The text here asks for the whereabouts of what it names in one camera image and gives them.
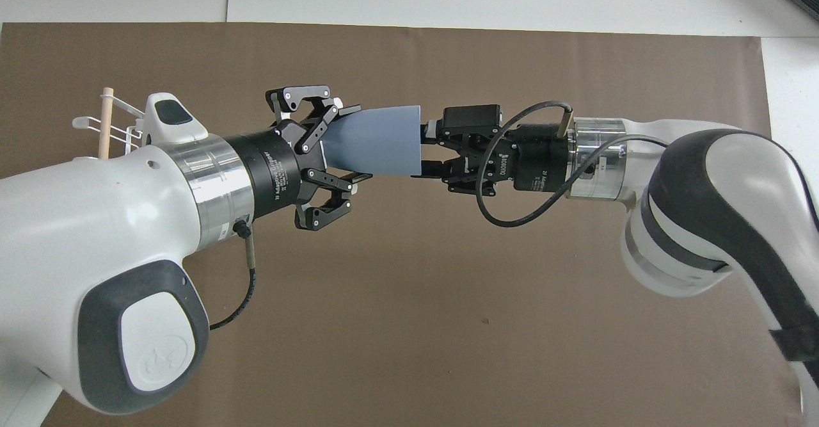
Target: white plastic casing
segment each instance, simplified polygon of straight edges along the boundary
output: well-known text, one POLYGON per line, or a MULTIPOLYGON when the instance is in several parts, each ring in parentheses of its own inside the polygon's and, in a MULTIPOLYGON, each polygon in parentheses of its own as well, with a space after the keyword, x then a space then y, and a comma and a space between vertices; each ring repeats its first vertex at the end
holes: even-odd
POLYGON ((182 143, 207 138, 208 132, 196 118, 182 105, 175 95, 168 92, 156 92, 149 95, 145 105, 145 116, 138 120, 137 129, 143 132, 143 146, 146 144, 182 143), (184 124, 166 124, 156 111, 160 101, 173 101, 190 116, 184 124))
MULTIPOLYGON (((772 247, 787 269, 787 273, 782 275, 793 278, 804 294, 806 305, 819 310, 819 271, 816 269, 819 264, 819 228, 814 215, 816 209, 805 193, 806 184, 792 159, 781 147, 766 138, 738 133, 714 141, 704 160, 710 185, 748 223, 750 229, 772 247)), ((632 208, 626 221, 623 258, 641 284, 667 296, 690 296, 701 293, 735 272, 748 286, 769 330, 781 330, 758 285, 737 259, 722 247, 679 226, 661 211, 653 199, 650 205, 658 226, 671 240, 689 252, 724 261, 728 266, 717 272, 705 272, 669 257, 642 226, 639 207, 632 208), (629 246, 629 235, 633 236, 632 246, 629 246)), ((743 234, 735 234, 735 237, 737 240, 745 239, 743 234)), ((819 390, 816 382, 804 363, 790 364, 802 389, 804 424, 819 425, 819 390)))
POLYGON ((88 404, 76 350, 80 302, 119 273, 163 259, 181 265, 196 250, 191 189, 166 153, 141 147, 2 179, 0 195, 0 354, 88 404))

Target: gray cover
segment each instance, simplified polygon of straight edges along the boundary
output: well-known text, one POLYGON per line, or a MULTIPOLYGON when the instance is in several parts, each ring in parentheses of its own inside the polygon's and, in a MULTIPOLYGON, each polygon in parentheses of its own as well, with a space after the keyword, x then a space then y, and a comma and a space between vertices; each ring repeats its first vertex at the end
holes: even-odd
POLYGON ((421 107, 361 110, 324 133, 327 165, 359 173, 421 174, 421 107))

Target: black plastic bracket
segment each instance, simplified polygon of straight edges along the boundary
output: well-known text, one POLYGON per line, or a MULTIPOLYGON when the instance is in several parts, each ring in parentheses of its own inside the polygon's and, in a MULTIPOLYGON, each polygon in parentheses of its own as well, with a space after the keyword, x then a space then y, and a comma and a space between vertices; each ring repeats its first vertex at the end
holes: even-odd
POLYGON ((819 323, 770 331, 770 336, 788 362, 819 360, 819 323))
POLYGON ((353 186, 371 177, 367 173, 350 173, 338 178, 315 168, 302 171, 301 178, 330 191, 330 199, 319 207, 309 203, 296 206, 296 228, 315 232, 350 212, 353 186))
MULTIPOLYGON (((447 161, 421 161, 418 178, 441 179, 451 193, 475 194, 477 171, 486 147, 501 132, 500 106, 448 107, 439 121, 421 127, 421 144, 458 154, 447 161)), ((515 190, 555 191, 565 180, 568 143, 557 124, 522 124, 504 133, 486 162, 481 194, 494 197, 498 182, 515 190)))
POLYGON ((361 110, 361 106, 342 107, 340 101, 331 97, 330 87, 326 85, 287 86, 272 89, 264 97, 276 116, 274 126, 283 129, 282 125, 289 123, 289 131, 298 131, 297 135, 287 138, 287 143, 292 144, 293 152, 296 153, 301 180, 304 184, 311 185, 301 186, 304 191, 296 201, 296 226, 312 231, 322 229, 350 212, 353 186, 372 177, 372 174, 352 173, 339 178, 328 173, 322 165, 324 159, 321 157, 321 149, 317 148, 332 121, 361 110), (295 127, 296 122, 290 119, 290 114, 305 102, 309 102, 312 109, 295 127), (310 159, 317 154, 318 161, 310 159), (324 205, 313 207, 309 201, 318 188, 330 191, 331 197, 324 205))

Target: wooden stick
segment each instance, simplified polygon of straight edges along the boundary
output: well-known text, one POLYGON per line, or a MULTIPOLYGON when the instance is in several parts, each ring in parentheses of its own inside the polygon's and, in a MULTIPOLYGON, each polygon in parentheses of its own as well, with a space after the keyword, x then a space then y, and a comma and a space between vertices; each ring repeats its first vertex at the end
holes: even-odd
MULTIPOLYGON (((103 95, 114 95, 111 88, 103 88, 103 95)), ((102 114, 100 114, 100 142, 97 150, 99 159, 108 159, 108 149, 111 146, 111 114, 114 110, 114 100, 110 97, 102 98, 102 114)))

